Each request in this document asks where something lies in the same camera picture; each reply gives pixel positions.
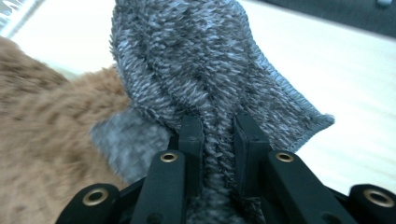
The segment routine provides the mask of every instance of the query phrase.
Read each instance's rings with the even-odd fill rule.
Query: brown fur
[[[68,81],[0,37],[0,223],[54,223],[80,189],[125,187],[89,129],[128,104],[114,68]]]

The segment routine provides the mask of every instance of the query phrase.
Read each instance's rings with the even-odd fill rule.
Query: black plastic part
[[[186,158],[182,152],[166,150],[157,153],[148,169],[130,223],[185,223],[185,170]]]
[[[142,178],[120,192],[119,204],[122,213],[119,224],[128,224],[131,221],[144,181],[145,178]]]
[[[356,185],[349,192],[350,206],[359,223],[395,224],[396,195],[374,185]]]
[[[120,192],[113,185],[88,186],[75,195],[58,217],[56,224],[117,223],[120,218],[119,200]]]
[[[197,197],[203,184],[202,146],[204,131],[201,121],[193,116],[183,116],[178,137],[178,150],[187,159],[187,197]]]
[[[259,163],[270,152],[268,138],[248,113],[240,112],[233,120],[236,184],[243,197],[260,197]]]
[[[268,153],[262,176],[264,196],[271,195],[265,200],[279,201],[290,224],[357,223],[294,153]],[[267,219],[267,223],[279,222]]]
[[[289,224],[286,212],[278,201],[269,201],[262,197],[261,204],[262,211],[265,211],[266,224]]]
[[[168,143],[168,150],[178,150],[178,135],[171,136]]]

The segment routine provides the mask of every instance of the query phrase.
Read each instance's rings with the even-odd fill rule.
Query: screw hole
[[[278,160],[284,161],[284,162],[294,161],[294,158],[291,155],[289,155],[288,153],[284,153],[284,152],[276,153],[276,157]]]
[[[106,189],[92,189],[84,196],[84,198],[82,199],[82,203],[87,206],[95,206],[99,203],[104,202],[107,197],[108,191]]]
[[[161,161],[172,162],[175,160],[177,160],[177,155],[174,153],[165,153],[165,154],[161,155]]]
[[[393,207],[395,205],[395,202],[388,195],[376,189],[366,189],[363,195],[371,203],[382,207]]]

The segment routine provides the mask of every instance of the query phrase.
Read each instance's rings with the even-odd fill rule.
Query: gray fabric
[[[93,127],[92,141],[116,173],[134,182],[128,171],[147,169],[137,161],[166,149],[163,128],[177,133],[183,114],[199,117],[205,183],[201,197],[188,204],[188,223],[263,223],[259,202],[235,191],[232,120],[238,109],[253,116],[273,149],[296,151],[333,123],[269,64],[235,1],[117,0],[111,44],[133,103],[106,121],[112,125]],[[117,126],[125,122],[131,125],[123,132]],[[145,136],[145,122],[161,134]]]

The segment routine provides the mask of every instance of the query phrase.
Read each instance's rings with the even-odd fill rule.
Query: white table surface
[[[298,154],[325,185],[345,194],[360,183],[396,193],[396,39],[239,2],[270,62],[321,112],[335,116]],[[13,40],[67,74],[107,67],[113,6],[47,0]]]

